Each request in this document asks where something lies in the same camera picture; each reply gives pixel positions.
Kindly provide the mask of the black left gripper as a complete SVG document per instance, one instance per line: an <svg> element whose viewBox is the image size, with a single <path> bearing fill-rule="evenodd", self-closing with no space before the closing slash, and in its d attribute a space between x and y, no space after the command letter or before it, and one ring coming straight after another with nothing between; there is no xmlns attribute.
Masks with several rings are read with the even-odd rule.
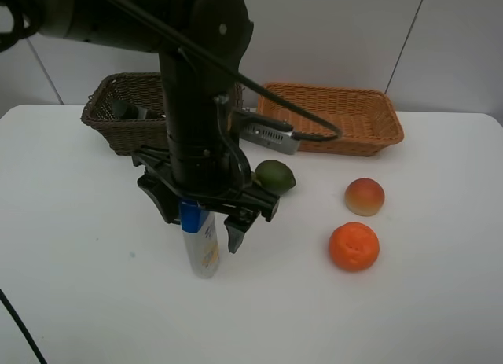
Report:
<svg viewBox="0 0 503 364"><path fill-rule="evenodd" d="M155 204L165 223L181 224L179 200L228 215L224 225L232 254L258 215L269 222L277 212L279 197L253 182L248 159L240 148L230 154L190 156L143 147L133 153L132 159L150 175L141 176L137 185Z"/></svg>

